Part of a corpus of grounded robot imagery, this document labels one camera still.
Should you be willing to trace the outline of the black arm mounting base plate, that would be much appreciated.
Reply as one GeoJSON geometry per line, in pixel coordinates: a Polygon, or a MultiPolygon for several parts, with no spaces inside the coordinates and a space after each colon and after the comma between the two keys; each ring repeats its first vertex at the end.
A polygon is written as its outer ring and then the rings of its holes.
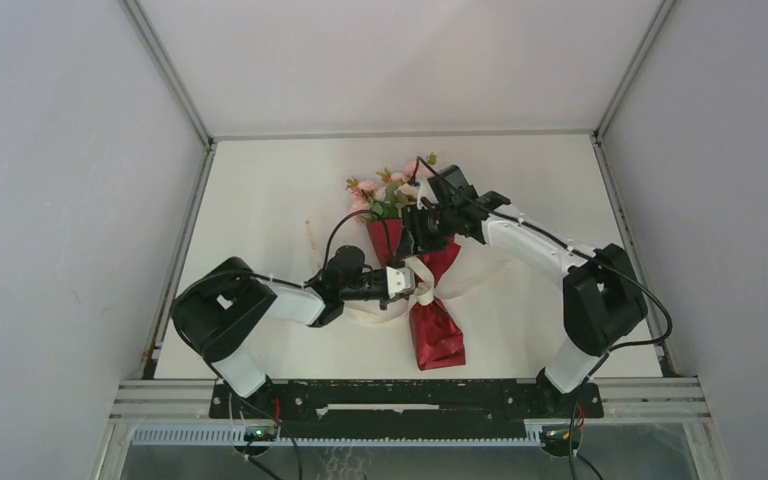
{"type": "Polygon", "coordinates": [[[265,421],[301,440],[524,439],[526,424],[568,424],[605,415],[599,388],[550,394],[534,381],[288,380],[240,399],[224,382],[213,386],[212,419],[265,421]]]}

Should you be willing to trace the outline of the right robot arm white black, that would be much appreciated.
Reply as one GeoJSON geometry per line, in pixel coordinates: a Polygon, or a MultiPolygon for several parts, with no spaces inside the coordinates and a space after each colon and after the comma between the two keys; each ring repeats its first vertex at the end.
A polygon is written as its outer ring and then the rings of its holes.
{"type": "Polygon", "coordinates": [[[536,402],[547,414],[562,416],[573,408],[583,386],[612,353],[644,346],[626,337],[646,319],[650,305],[662,313],[666,327],[649,345],[661,345],[672,334],[668,309],[637,279],[623,247],[597,248],[553,233],[508,197],[479,193],[456,165],[432,171],[416,185],[416,204],[400,213],[396,259],[442,251],[462,236],[508,253],[560,289],[565,339],[536,377],[536,402]]]}

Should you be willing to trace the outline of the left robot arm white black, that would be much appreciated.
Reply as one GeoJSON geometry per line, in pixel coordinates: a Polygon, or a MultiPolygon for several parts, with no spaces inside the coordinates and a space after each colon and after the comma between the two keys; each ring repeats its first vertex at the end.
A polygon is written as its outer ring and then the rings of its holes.
{"type": "Polygon", "coordinates": [[[373,269],[354,245],[326,242],[319,270],[303,283],[259,274],[232,256],[195,281],[172,302],[170,319],[181,340],[234,393],[234,404],[250,417],[265,414],[273,394],[266,372],[245,346],[263,319],[320,328],[348,301],[378,302],[381,308],[413,292],[415,282],[401,261],[373,269]]]}

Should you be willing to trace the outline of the pink fake flower stem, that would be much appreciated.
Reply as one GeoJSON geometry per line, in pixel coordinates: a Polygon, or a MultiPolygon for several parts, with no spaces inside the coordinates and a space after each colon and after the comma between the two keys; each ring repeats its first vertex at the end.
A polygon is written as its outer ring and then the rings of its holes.
{"type": "Polygon", "coordinates": [[[350,177],[346,180],[345,189],[351,194],[350,213],[369,210],[377,201],[376,195],[380,185],[373,180],[358,180],[350,177]]]}
{"type": "Polygon", "coordinates": [[[383,219],[400,218],[405,207],[417,204],[417,188],[403,173],[384,169],[377,173],[381,183],[373,192],[371,210],[383,219]]]}
{"type": "Polygon", "coordinates": [[[434,152],[429,153],[426,157],[416,157],[410,160],[403,169],[403,174],[406,179],[420,178],[425,179],[433,175],[429,166],[434,167],[437,163],[438,157],[434,152]]]}

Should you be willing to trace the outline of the red wrapping paper sheet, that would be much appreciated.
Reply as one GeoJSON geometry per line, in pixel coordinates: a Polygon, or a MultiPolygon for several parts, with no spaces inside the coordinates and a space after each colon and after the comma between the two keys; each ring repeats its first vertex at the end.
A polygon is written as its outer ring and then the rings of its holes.
{"type": "MultiPolygon", "coordinates": [[[[388,245],[396,248],[402,230],[400,219],[370,220],[366,230],[379,263],[391,260],[388,245]]],[[[436,287],[442,276],[455,263],[461,247],[452,237],[442,251],[423,254],[419,260],[432,275],[430,284],[436,287]]],[[[421,371],[464,366],[466,348],[463,332],[444,302],[431,294],[429,301],[415,300],[409,307],[409,327],[418,368],[421,371]]]]}

